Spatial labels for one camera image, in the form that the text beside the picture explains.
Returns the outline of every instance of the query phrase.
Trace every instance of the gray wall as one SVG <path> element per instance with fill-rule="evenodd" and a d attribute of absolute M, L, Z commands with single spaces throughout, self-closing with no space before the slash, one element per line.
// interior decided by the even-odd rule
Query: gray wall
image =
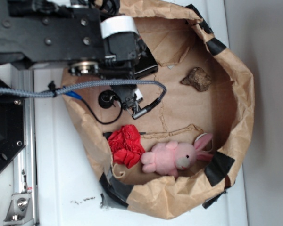
<path fill-rule="evenodd" d="M 283 225 L 283 0 L 225 0 L 225 11 L 230 47 L 255 78 L 243 166 L 249 225 Z"/>

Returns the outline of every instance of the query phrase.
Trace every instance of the gray braided cable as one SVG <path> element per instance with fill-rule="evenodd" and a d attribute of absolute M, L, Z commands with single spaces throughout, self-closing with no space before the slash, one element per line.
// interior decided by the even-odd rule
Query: gray braided cable
<path fill-rule="evenodd" d="M 161 100 L 166 93 L 166 87 L 158 81 L 111 79 L 111 80 L 87 81 L 87 82 L 82 82 L 67 87 L 63 87 L 56 90 L 56 95 L 62 95 L 76 89 L 84 89 L 95 86 L 116 86 L 116 85 L 137 85 L 137 84 L 152 84 L 161 87 L 163 89 L 163 92 L 161 93 L 159 100 Z M 0 87 L 0 94 L 14 95 L 18 97 L 31 97 L 31 98 L 49 98 L 55 96 L 55 93 L 52 91 L 30 92 L 25 90 L 3 88 L 3 87 Z"/>

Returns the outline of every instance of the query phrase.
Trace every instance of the cable clip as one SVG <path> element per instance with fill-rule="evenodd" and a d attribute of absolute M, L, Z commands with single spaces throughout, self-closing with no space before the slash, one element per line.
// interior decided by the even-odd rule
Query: cable clip
<path fill-rule="evenodd" d="M 49 90 L 53 93 L 53 97 L 57 96 L 57 90 L 59 90 L 58 88 L 56 88 L 56 84 L 55 82 L 52 80 L 48 86 Z"/>

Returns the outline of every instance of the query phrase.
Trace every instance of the bunny ear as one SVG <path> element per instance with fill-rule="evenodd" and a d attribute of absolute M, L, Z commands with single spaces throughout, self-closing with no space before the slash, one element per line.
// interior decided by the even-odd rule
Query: bunny ear
<path fill-rule="evenodd" d="M 211 141 L 213 138 L 213 134 L 211 133 L 204 133 L 198 136 L 194 142 L 195 150 L 198 152 L 203 150 L 204 147 Z"/>
<path fill-rule="evenodd" d="M 213 155 L 210 153 L 207 153 L 205 151 L 198 151 L 196 152 L 196 159 L 200 161 L 211 161 L 213 158 Z"/>

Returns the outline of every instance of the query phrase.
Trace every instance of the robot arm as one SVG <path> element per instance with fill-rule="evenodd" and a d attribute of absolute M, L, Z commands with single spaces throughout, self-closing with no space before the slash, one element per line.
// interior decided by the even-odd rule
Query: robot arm
<path fill-rule="evenodd" d="M 71 2 L 65 7 L 46 0 L 0 0 L 0 64 L 19 70 L 67 67 L 73 75 L 101 79 L 131 80 L 157 71 L 131 17 L 103 13 L 92 0 Z M 110 4 L 107 11 L 117 14 L 119 1 Z M 136 85 L 112 89 L 134 119 L 144 114 Z"/>

